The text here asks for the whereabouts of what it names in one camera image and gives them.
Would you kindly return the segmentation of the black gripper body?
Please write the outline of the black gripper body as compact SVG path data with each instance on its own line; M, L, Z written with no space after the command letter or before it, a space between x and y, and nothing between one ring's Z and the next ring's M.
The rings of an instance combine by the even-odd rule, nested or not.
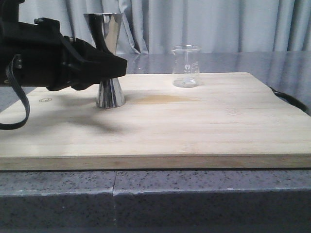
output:
M37 18L33 24L19 21L21 0L0 2L0 84L46 87L58 91L81 84L82 56L60 22Z

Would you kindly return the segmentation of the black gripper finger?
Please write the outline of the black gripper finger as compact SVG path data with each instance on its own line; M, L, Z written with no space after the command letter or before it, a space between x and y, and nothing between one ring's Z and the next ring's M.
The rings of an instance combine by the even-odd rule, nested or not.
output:
M93 84L126 74L127 60L115 56L106 47L101 51L81 39L76 39L71 45L82 57L71 86L74 90L85 90Z
M94 40L95 46L101 51L106 51L107 46L104 40L104 21L101 15L89 14L88 26Z

